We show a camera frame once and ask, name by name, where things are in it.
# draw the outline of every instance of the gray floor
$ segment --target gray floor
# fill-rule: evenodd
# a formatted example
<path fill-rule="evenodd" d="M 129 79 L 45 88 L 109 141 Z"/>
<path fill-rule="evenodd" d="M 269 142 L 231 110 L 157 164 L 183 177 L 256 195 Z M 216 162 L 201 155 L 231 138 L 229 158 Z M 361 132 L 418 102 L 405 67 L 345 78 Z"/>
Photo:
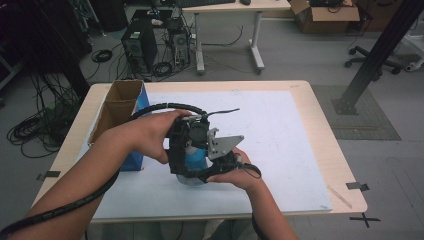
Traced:
<path fill-rule="evenodd" d="M 211 43 L 231 42 L 239 34 L 237 27 L 221 31 L 221 34 L 214 31 L 202 34 Z M 122 32 L 108 33 L 107 37 L 93 34 L 93 50 L 110 49 L 120 43 L 120 34 Z M 257 75 L 252 68 L 253 60 L 246 56 L 250 55 L 247 40 L 251 34 L 252 28 L 245 27 L 233 47 L 205 47 L 205 75 L 199 76 L 194 68 L 188 68 L 165 81 L 307 80 L 317 85 L 348 85 L 359 65 L 343 67 L 349 58 L 347 49 L 355 40 L 354 45 L 371 49 L 378 38 L 378 33 L 359 37 L 305 35 L 293 21 L 264 20 L 258 45 L 266 69 Z M 402 47 L 392 58 L 405 64 L 418 59 Z M 89 82 L 111 81 L 116 74 L 116 64 L 115 61 L 111 68 L 111 77 L 108 77 L 110 63 L 105 63 Z M 81 61 L 85 76 L 93 73 L 95 67 L 89 56 Z M 349 219 L 362 217 L 361 214 L 288 217 L 301 239 L 424 239 L 424 68 L 402 71 L 399 75 L 392 75 L 385 68 L 381 79 L 371 83 L 368 90 L 402 140 L 339 140 L 339 144 L 357 181 L 370 188 L 363 193 L 368 203 L 366 217 L 380 221 L 369 221 L 367 228 L 364 221 Z M 0 228 L 22 218 L 28 211 L 42 184 L 36 177 L 50 168 L 55 157 L 25 158 L 19 147 L 12 146 L 5 137 L 12 126 L 35 113 L 34 95 L 32 83 L 24 74 L 0 91 L 6 103 L 0 108 Z M 28 149 L 39 152 L 41 146 L 36 142 Z M 164 239 L 175 239 L 181 222 L 159 226 L 166 232 Z M 201 239 L 203 227 L 204 222 L 186 222 L 181 239 Z M 94 225 L 88 232 L 90 239 L 155 239 L 136 234 L 140 228 L 142 226 L 137 224 Z"/>

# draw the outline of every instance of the person's left hand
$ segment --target person's left hand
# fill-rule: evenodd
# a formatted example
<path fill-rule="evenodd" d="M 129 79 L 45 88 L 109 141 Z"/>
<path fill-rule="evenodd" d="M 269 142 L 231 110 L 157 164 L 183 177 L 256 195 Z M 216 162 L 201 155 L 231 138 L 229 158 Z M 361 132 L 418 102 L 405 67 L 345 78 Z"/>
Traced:
<path fill-rule="evenodd" d="M 168 156 L 163 148 L 166 133 L 177 117 L 189 115 L 189 111 L 177 109 L 144 116 L 122 126 L 131 137 L 133 150 L 166 164 Z"/>

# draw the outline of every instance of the office chair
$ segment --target office chair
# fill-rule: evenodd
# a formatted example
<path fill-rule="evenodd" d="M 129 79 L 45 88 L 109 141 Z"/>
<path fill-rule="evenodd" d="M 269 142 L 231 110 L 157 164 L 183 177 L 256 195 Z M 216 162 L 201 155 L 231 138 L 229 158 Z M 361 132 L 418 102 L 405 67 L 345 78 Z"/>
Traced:
<path fill-rule="evenodd" d="M 348 61 L 345 62 L 345 67 L 349 68 L 352 66 L 352 63 L 354 62 L 364 62 L 365 58 L 368 56 L 369 52 L 359 46 L 356 46 L 354 48 L 349 49 L 349 55 L 355 55 L 356 52 L 359 52 L 360 54 L 364 55 L 364 57 L 358 57 L 358 58 L 351 58 Z M 386 60 L 383 65 L 392 67 L 392 74 L 397 75 L 400 73 L 400 70 L 404 68 L 403 65 L 399 63 L 395 63 L 389 60 Z M 374 78 L 374 81 L 377 81 L 381 75 L 383 75 L 383 70 L 381 67 L 377 70 L 376 76 Z"/>

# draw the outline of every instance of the desk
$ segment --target desk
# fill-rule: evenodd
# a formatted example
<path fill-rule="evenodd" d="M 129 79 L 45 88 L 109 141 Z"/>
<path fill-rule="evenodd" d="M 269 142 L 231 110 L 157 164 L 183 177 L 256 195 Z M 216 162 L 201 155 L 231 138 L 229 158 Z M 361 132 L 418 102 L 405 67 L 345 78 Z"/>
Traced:
<path fill-rule="evenodd" d="M 229 23 L 237 22 L 241 25 L 246 25 L 250 24 L 251 21 L 246 20 L 245 17 L 250 18 L 250 20 L 254 19 L 252 22 L 254 24 L 253 37 L 249 40 L 249 45 L 250 49 L 252 50 L 253 58 L 255 59 L 258 73 L 260 73 L 263 69 L 265 69 L 265 65 L 262 61 L 257 46 L 262 12 L 288 9 L 290 9 L 290 4 L 287 2 L 287 0 L 252 0 L 252 3 L 249 6 L 245 6 L 241 4 L 239 0 L 236 0 L 235 3 L 184 8 L 183 11 L 185 13 L 194 14 L 197 72 L 199 74 L 205 73 L 202 42 L 200 40 L 200 26 L 204 26 L 205 24 L 200 23 L 200 18 L 211 16 L 209 22 L 213 21 L 216 26 L 226 26 Z"/>
<path fill-rule="evenodd" d="M 97 114 L 104 95 L 110 84 L 96 84 L 91 87 L 65 142 L 60 149 L 51 171 L 60 171 L 63 176 L 75 163 L 84 138 Z M 316 100 L 310 85 L 305 81 L 234 81 L 234 82 L 175 82 L 146 83 L 147 93 L 167 92 L 210 92 L 210 91 L 270 91 L 290 92 L 295 102 L 301 122 L 304 126 L 312 152 L 321 172 L 333 213 L 358 213 L 367 209 L 367 204 L 360 190 L 349 190 L 346 183 L 355 182 L 355 178 L 334 138 L 330 126 Z M 57 178 L 46 178 L 37 195 L 36 201 L 57 181 Z M 314 214 L 314 212 L 290 213 Z M 126 221 L 169 220 L 169 218 L 131 218 Z M 102 219 L 98 222 L 115 222 L 114 219 Z"/>

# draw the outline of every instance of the metal pole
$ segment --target metal pole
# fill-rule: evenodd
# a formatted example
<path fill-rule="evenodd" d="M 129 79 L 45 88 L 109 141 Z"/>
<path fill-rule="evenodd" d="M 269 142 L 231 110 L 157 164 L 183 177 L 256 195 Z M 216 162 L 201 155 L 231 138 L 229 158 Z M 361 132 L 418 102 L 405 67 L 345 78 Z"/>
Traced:
<path fill-rule="evenodd" d="M 340 99 L 333 100 L 338 114 L 357 114 L 355 104 L 414 21 L 424 10 L 423 0 L 404 0 Z"/>

